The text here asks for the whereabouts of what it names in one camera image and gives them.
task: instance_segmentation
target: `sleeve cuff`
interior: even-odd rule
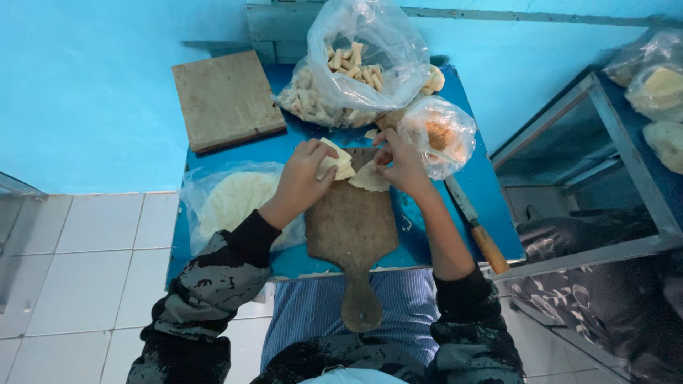
[[[477,265],[475,270],[459,280],[444,281],[434,276],[436,304],[444,316],[468,317],[465,312],[477,306],[491,294],[491,285]]]
[[[246,262],[257,268],[270,265],[270,246],[282,234],[259,215],[258,210],[251,214],[234,231],[223,237],[227,241],[236,262]]]

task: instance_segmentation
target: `wooden board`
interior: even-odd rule
[[[285,129],[255,51],[174,66],[193,152],[205,152]]]
[[[358,171],[377,148],[344,148]],[[369,271],[398,246],[388,192],[356,188],[338,180],[305,215],[308,253],[336,264],[346,275],[341,319],[353,332],[377,329],[382,305],[370,286]]]

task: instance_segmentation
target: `blue striped fabric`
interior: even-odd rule
[[[395,344],[428,365],[438,344],[430,325],[438,319],[431,269],[377,272],[370,286],[384,308],[382,326],[365,335]],[[316,336],[351,333],[342,323],[344,276],[277,284],[275,308],[261,354],[261,372],[285,347]]]

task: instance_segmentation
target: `black sleeve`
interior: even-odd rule
[[[266,283],[270,246],[280,234],[257,210],[233,232],[215,233],[154,304],[128,383],[221,384],[230,369],[230,341],[218,336]]]
[[[446,282],[434,277],[441,317],[432,324],[438,343],[428,376],[435,383],[524,383],[522,361],[501,316],[495,285],[477,267]]]

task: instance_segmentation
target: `blue table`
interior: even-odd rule
[[[265,65],[264,71],[273,92],[279,93],[292,78],[294,66]],[[472,110],[458,74],[452,66],[441,68],[446,78],[444,88],[438,93],[446,100],[458,105],[469,115]],[[185,171],[203,167],[201,172],[206,174],[217,172],[228,162],[250,160],[255,162],[277,161],[285,163],[292,154],[294,147],[301,140],[312,137],[317,139],[327,137],[342,148],[369,147],[372,140],[364,137],[369,128],[363,127],[353,130],[337,130],[332,133],[327,128],[303,122],[297,117],[283,112],[287,122],[287,131],[280,135],[268,136],[249,143],[228,148],[209,155],[197,156],[188,150]],[[479,222],[488,230],[501,252],[508,260],[519,260],[524,252],[515,232],[510,213],[501,195],[500,186],[493,166],[488,159],[482,136],[477,131],[477,147],[470,161],[455,177],[462,189],[469,196],[472,204],[479,213]],[[443,181],[434,182],[434,186],[447,202],[448,210],[463,234],[465,243],[475,260],[484,262],[476,243],[466,230],[464,217],[455,207],[453,200]],[[371,271],[388,271],[398,269],[426,268],[431,266],[432,259],[427,243],[424,220],[417,205],[409,196],[392,188],[390,190],[398,230],[399,246],[390,254],[375,264]],[[176,220],[176,231],[173,234],[173,248],[169,263],[168,280],[180,273],[183,266],[192,258],[190,255],[190,235],[187,211],[184,203],[180,202],[180,213]],[[298,245],[271,254],[273,272],[271,281],[299,279],[304,277],[319,277],[338,275],[339,268],[328,262],[313,259],[306,252],[306,244]]]

